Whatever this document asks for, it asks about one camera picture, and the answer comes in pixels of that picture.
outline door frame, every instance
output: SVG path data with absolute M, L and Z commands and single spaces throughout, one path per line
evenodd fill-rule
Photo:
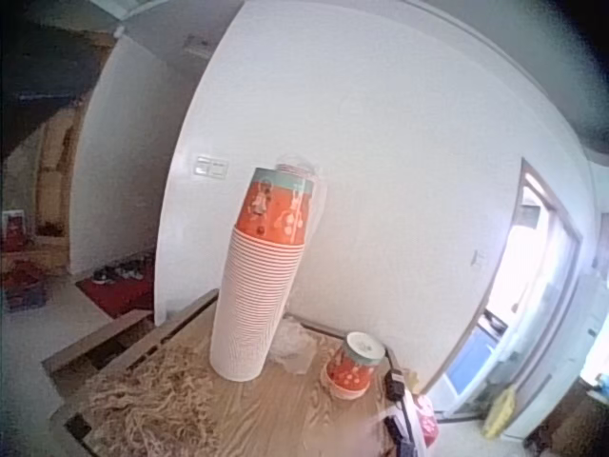
M 565 230 L 574 239 L 575 251 L 574 251 L 571 265 L 569 266 L 569 271 L 567 273 L 567 277 L 565 279 L 565 286 L 560 293 L 560 298 L 558 301 L 560 308 L 562 308 L 562 312 L 555 313 L 552 316 L 552 318 L 550 320 L 550 324 L 543 332 L 544 334 L 541 337 L 540 343 L 537 344 L 537 346 L 535 347 L 535 349 L 533 350 L 531 355 L 528 357 L 529 360 L 527 361 L 525 367 L 523 367 L 521 369 L 521 371 L 519 372 L 519 374 L 517 375 L 516 381 L 518 382 L 519 385 L 521 385 L 524 381 L 526 381 L 526 379 L 519 380 L 519 375 L 521 375 L 521 373 L 524 371 L 524 369 L 529 366 L 529 361 L 531 360 L 531 357 L 533 357 L 533 355 L 535 355 L 536 356 L 535 360 L 539 360 L 545 354 L 548 346 L 552 343 L 552 341 L 554 339 L 554 335 L 556 334 L 557 328 L 560 326 L 560 324 L 562 323 L 562 321 L 566 315 L 566 311 L 568 310 L 568 306 L 569 306 L 569 301 L 565 300 L 565 299 L 567 297 L 567 293 L 573 292 L 573 284 L 574 284 L 573 277 L 575 275 L 578 260 L 580 258 L 581 239 L 582 239 L 581 234 L 577 230 L 575 224 L 573 223 L 573 219 L 571 218 L 566 207 L 562 204 L 560 199 L 557 197 L 556 193 L 554 193 L 554 191 L 547 185 L 547 183 L 543 180 L 543 178 L 541 178 L 540 174 L 537 173 L 537 171 L 525 159 L 522 159 L 522 161 L 521 161 L 521 175 L 520 175 L 519 182 L 518 182 L 518 189 L 516 192 L 516 202 L 514 204 L 514 210 L 512 212 L 512 219 L 510 221 L 510 226 L 509 226 L 510 228 L 512 228 L 514 226 L 514 224 L 517 220 L 518 209 L 519 209 L 519 206 L 522 201 L 522 194 L 523 194 L 523 190 L 524 190 L 525 186 L 528 186 L 531 190 L 533 190 L 535 192 L 535 194 L 546 205 L 546 207 L 549 210 L 554 211 L 556 213 L 556 215 L 560 218 L 560 220 L 562 221 L 562 223 L 564 225 Z M 497 277 L 497 273 L 499 272 L 499 268 L 501 266 L 501 260 L 505 253 L 505 250 L 507 248 L 508 237 L 509 237 L 509 230 L 506 232 L 505 240 L 503 241 L 503 247 L 501 248 L 501 255 L 499 257 L 499 260 L 497 261 L 497 264 L 495 265 L 495 269 L 493 271 L 491 280 L 489 281 L 489 284 L 484 292 L 484 295 L 482 296 L 482 299 L 480 301 L 480 304 L 478 305 L 478 308 L 476 309 L 474 315 L 472 316 L 471 321 L 469 322 L 469 324 L 463 331 L 462 336 L 459 339 L 459 341 L 457 342 L 457 344 L 453 347 L 453 349 L 450 351 L 450 353 L 448 354 L 448 356 L 446 357 L 444 362 L 441 364 L 440 368 L 429 379 L 429 381 L 427 382 L 425 387 L 422 389 L 423 394 L 426 394 L 427 392 L 429 392 L 429 390 L 448 371 L 451 364 L 455 361 L 455 359 L 457 358 L 457 356 L 463 349 L 463 346 L 465 346 L 465 343 L 469 339 L 471 332 L 474 330 L 474 328 L 478 324 L 478 320 L 484 313 L 484 310 L 486 309 L 486 305 L 488 304 L 488 299 L 490 297 L 490 293 L 493 289 L 493 285 L 495 284 L 495 279 Z

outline yellow bag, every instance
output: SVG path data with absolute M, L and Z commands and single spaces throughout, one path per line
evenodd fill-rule
M 516 409 L 516 390 L 510 386 L 504 390 L 497 399 L 493 402 L 491 410 L 486 416 L 484 426 L 482 427 L 482 435 L 488 440 L 497 438 L 499 434 L 507 427 L 514 410 Z

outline red mat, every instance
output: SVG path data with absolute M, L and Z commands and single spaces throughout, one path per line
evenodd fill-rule
M 154 309 L 154 267 L 146 267 L 144 279 L 116 279 L 114 284 L 95 284 L 88 278 L 76 283 L 95 305 L 110 317 L 117 317 L 132 309 Z

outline wooden table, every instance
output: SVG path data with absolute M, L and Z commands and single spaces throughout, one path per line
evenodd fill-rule
M 128 369 L 161 345 L 194 348 L 207 361 L 216 298 L 217 292 L 210 292 L 153 330 L 101 373 Z M 341 457 L 380 456 L 387 452 L 386 455 L 393 455 L 389 452 L 392 443 L 384 429 L 383 417 L 396 414 L 404 422 L 404 416 L 398 406 L 383 395 L 388 361 L 383 360 L 364 397 L 356 401 L 335 399 L 321 387 L 319 378 L 322 366 L 341 340 L 318 330 L 308 331 L 318 341 L 318 353 L 304 375 L 288 373 L 282 366 L 267 361 L 258 378 L 248 383 L 234 383 L 209 367 L 217 397 L 212 416 L 218 423 L 219 456 Z M 83 394 L 81 390 L 68 398 L 50 420 L 54 435 L 69 455 L 95 455 L 87 449 L 86 436 L 83 436 L 86 428 L 83 432 L 74 432 L 74 427 L 69 426 L 79 415 L 77 405 Z M 410 400 L 406 408 L 421 445 L 422 435 L 409 393 L 406 398 Z M 424 453 L 423 446 L 419 455 L 423 457 Z

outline doorway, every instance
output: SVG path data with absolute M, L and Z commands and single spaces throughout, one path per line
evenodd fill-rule
M 524 163 L 518 204 L 479 312 L 428 392 L 440 419 L 479 418 L 525 379 L 566 311 L 580 239 L 551 190 Z

